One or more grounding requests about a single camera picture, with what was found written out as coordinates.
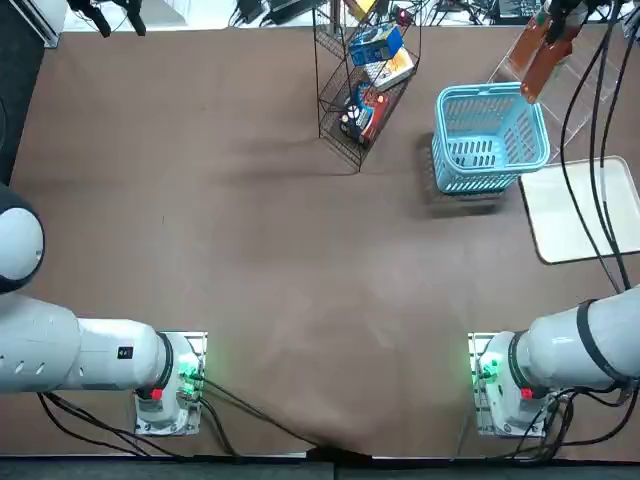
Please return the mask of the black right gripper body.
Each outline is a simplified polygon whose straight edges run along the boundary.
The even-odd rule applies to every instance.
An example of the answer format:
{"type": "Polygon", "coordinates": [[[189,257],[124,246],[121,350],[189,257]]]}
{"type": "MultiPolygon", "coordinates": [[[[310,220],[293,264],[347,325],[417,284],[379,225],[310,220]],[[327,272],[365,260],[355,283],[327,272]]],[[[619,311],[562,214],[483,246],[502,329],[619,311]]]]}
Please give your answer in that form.
{"type": "Polygon", "coordinates": [[[589,16],[597,6],[597,0],[550,0],[547,2],[547,12],[553,18],[564,18],[571,15],[589,16]]]}

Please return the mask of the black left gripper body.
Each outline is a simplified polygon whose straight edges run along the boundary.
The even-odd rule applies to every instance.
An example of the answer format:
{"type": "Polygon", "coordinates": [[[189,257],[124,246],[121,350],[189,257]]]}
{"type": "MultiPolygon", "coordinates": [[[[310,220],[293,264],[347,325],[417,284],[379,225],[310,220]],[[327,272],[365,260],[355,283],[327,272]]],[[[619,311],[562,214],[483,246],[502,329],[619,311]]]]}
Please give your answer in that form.
{"type": "MultiPolygon", "coordinates": [[[[105,0],[105,2],[115,4],[125,11],[140,11],[142,6],[141,0],[105,0]]],[[[98,9],[103,1],[68,0],[67,3],[74,11],[92,11],[98,9]]]]}

